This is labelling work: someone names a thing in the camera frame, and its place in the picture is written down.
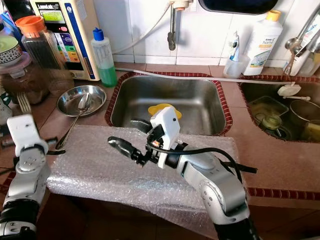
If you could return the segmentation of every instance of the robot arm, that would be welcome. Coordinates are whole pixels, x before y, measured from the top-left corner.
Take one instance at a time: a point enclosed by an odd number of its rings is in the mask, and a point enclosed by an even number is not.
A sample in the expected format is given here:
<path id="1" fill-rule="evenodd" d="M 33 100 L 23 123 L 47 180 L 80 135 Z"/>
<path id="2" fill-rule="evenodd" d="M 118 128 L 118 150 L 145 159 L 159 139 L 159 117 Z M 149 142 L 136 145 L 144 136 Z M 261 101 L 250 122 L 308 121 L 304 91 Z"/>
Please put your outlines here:
<path id="1" fill-rule="evenodd" d="M 232 157 L 221 149 L 194 149 L 186 143 L 177 143 L 180 131 L 177 119 L 174 108 L 166 107 L 151 118 L 149 128 L 145 122 L 142 128 L 135 121 L 138 129 L 149 133 L 145 155 L 121 138 L 111 136 L 108 142 L 142 166 L 152 161 L 160 168 L 176 169 L 199 192 L 220 240 L 258 240 L 239 170 L 235 176 L 211 152 L 224 154 L 237 168 Z"/>
<path id="2" fill-rule="evenodd" d="M 36 239 L 36 220 L 50 168 L 48 144 L 41 139 L 29 114 L 7 121 L 19 161 L 0 214 L 0 240 Z"/>

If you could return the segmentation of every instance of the dish soap bottle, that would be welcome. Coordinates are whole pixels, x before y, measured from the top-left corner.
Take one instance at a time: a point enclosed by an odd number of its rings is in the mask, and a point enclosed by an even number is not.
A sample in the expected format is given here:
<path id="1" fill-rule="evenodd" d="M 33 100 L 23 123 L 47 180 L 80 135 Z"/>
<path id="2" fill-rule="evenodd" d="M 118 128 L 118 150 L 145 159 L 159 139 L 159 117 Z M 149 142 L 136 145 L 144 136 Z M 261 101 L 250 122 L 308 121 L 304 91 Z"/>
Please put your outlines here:
<path id="1" fill-rule="evenodd" d="M 92 32 L 91 46 L 102 84 L 114 87 L 118 80 L 109 38 L 105 37 L 104 32 L 97 27 Z"/>
<path id="2" fill-rule="evenodd" d="M 274 47 L 283 27 L 278 22 L 280 11 L 271 10 L 264 20 L 258 21 L 254 26 L 244 51 L 250 58 L 243 75 L 259 75 Z"/>

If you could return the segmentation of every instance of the kitchen sink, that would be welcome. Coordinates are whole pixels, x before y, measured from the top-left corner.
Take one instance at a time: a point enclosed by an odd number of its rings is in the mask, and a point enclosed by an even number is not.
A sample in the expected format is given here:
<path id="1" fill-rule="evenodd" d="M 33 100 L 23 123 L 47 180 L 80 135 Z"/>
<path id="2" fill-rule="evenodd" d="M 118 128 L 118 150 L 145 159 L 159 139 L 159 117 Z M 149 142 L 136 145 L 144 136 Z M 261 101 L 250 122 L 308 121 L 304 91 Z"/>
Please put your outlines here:
<path id="1" fill-rule="evenodd" d="M 148 108 L 162 103 L 171 104 L 182 113 L 179 123 L 183 134 L 217 135 L 225 132 L 226 118 L 216 84 L 188 77 L 132 76 L 125 79 L 110 121 L 115 127 L 130 127 L 130 120 L 134 118 L 149 121 Z"/>
<path id="2" fill-rule="evenodd" d="M 320 83 L 319 82 L 297 82 L 301 86 L 301 90 L 295 95 L 297 97 L 311 97 L 311 102 L 320 106 Z M 290 103 L 295 99 L 286 98 L 279 96 L 277 91 L 283 85 L 271 85 L 271 84 L 256 84 L 256 83 L 241 83 L 240 89 L 244 95 L 247 103 L 259 99 L 262 96 L 269 96 L 281 104 L 290 108 Z M 252 119 L 259 126 L 260 121 L 253 117 L 251 109 L 249 108 Z M 305 141 L 302 139 L 302 134 L 304 131 L 304 126 L 296 125 L 292 122 L 290 117 L 290 110 L 280 116 L 282 120 L 282 125 L 280 126 L 280 136 L 275 131 L 269 131 L 265 129 L 269 135 L 287 140 L 287 141 Z"/>

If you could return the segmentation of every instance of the green liquid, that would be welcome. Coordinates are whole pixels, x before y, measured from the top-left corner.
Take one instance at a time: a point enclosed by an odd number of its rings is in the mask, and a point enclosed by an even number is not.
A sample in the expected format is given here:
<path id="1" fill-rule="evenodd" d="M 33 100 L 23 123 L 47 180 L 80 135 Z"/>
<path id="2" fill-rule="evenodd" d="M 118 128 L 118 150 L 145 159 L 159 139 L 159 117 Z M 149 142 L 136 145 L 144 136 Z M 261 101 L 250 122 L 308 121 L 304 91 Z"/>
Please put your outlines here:
<path id="1" fill-rule="evenodd" d="M 108 69 L 98 68 L 98 71 L 101 78 L 101 82 L 104 86 L 114 87 L 115 85 L 117 85 L 118 79 L 116 75 L 115 66 L 110 67 Z"/>

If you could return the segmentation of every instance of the toothbrush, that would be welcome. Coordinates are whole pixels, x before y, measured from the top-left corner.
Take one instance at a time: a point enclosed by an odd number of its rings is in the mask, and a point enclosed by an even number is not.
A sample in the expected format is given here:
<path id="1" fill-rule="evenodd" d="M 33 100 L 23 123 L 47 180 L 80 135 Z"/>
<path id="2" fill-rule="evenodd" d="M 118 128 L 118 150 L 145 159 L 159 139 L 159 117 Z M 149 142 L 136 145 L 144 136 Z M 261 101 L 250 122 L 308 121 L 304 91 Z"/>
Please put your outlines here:
<path id="1" fill-rule="evenodd" d="M 234 36 L 234 39 L 233 39 L 233 42 L 231 43 L 231 56 L 230 56 L 229 59 L 234 61 L 234 62 L 239 62 L 240 41 L 239 41 L 238 32 L 235 31 L 233 36 Z"/>

